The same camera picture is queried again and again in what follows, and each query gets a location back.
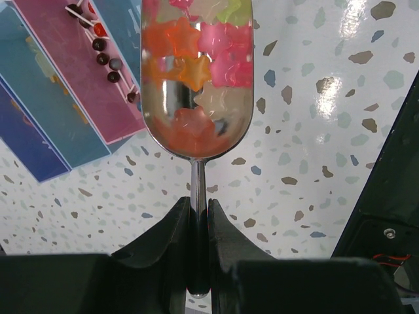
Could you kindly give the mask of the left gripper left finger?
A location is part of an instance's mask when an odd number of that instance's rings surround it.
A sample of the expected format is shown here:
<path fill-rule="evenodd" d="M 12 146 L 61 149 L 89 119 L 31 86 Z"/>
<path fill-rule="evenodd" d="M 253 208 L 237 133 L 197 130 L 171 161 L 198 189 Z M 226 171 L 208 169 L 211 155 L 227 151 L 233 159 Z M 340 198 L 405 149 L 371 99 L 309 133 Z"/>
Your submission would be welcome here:
<path fill-rule="evenodd" d="M 188 197 L 108 254 L 1 257 L 2 313 L 183 313 Z"/>

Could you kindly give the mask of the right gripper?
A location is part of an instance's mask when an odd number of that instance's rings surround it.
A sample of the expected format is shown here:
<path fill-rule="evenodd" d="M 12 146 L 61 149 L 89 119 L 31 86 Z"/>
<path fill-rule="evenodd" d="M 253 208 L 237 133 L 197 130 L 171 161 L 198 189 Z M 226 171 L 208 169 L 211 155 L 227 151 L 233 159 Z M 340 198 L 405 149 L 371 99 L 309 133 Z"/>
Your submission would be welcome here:
<path fill-rule="evenodd" d="M 418 79 L 414 79 L 333 251 L 377 262 L 406 313 L 418 312 Z"/>

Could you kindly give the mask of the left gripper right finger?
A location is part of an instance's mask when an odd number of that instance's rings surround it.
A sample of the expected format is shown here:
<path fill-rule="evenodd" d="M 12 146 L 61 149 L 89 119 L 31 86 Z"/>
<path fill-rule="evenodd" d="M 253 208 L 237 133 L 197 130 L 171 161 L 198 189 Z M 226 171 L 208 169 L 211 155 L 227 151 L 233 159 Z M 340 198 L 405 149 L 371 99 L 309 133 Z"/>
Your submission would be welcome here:
<path fill-rule="evenodd" d="M 213 313 L 404 313 L 387 273 L 362 258 L 278 260 L 208 205 Z"/>

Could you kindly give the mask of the four-compartment candy tray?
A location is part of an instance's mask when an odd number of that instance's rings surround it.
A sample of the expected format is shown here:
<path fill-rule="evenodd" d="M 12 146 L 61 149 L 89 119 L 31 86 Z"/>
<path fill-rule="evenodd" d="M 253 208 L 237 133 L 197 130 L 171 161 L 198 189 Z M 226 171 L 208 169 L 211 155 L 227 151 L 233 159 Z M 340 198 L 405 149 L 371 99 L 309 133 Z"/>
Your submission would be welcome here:
<path fill-rule="evenodd" d="M 1 2 L 1 140 L 40 183 L 112 155 L 145 127 L 139 104 L 122 100 L 83 28 L 66 12 L 75 2 Z M 128 63 L 106 24 L 109 2 L 90 2 L 139 89 L 138 64 Z M 43 75 L 26 44 L 29 35 L 68 96 Z"/>

